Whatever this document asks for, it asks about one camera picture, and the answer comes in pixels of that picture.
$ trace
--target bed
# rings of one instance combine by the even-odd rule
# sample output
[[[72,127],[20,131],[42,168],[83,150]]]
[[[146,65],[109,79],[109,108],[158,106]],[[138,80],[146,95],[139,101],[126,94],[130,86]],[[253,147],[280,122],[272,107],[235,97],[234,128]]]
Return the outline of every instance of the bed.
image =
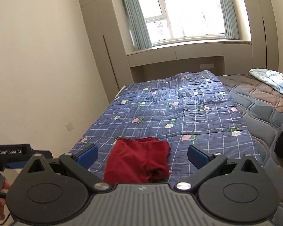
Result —
[[[283,121],[282,112],[283,97],[252,77],[218,78],[209,71],[182,73],[125,87],[71,152],[96,144],[99,156],[88,170],[103,178],[107,158],[119,137],[156,137],[171,147],[171,186],[197,170],[187,158],[190,144],[229,158],[252,154],[281,194],[274,218],[280,226],[283,161],[272,154],[272,143]]]

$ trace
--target logo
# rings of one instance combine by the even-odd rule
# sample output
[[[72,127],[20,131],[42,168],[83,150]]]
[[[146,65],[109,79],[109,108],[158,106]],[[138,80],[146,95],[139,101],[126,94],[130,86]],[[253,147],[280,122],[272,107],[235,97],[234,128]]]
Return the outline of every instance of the logo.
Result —
[[[0,150],[0,155],[18,155],[18,154],[22,154],[21,149]]]
[[[147,188],[145,187],[145,186],[142,186],[142,187],[139,187],[138,188],[140,191],[144,191],[144,190],[146,190]]]

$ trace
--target wall outlet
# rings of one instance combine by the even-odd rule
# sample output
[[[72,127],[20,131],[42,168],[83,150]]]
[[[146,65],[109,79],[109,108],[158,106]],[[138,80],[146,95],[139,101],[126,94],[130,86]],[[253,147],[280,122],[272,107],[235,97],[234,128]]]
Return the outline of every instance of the wall outlet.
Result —
[[[72,122],[69,122],[68,124],[66,124],[67,130],[71,131],[73,129],[73,124]]]
[[[215,65],[213,63],[201,64],[200,69],[214,69]]]

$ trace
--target metal screw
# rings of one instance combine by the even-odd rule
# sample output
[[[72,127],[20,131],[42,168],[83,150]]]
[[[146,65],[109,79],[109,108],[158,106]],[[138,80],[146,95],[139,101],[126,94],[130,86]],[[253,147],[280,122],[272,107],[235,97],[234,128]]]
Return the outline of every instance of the metal screw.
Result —
[[[106,190],[109,187],[109,184],[107,184],[106,182],[98,182],[94,185],[94,188],[97,190]]]
[[[178,184],[176,184],[176,188],[178,188],[179,190],[188,190],[192,187],[192,185],[188,182],[179,182]]]

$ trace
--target folded red garment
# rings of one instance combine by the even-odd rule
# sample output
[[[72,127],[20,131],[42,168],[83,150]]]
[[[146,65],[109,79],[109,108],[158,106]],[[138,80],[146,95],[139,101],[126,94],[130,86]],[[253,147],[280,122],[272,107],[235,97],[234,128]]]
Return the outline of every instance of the folded red garment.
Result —
[[[120,138],[112,148],[104,181],[117,183],[153,183],[169,177],[167,157],[171,148],[155,138],[130,140]]]

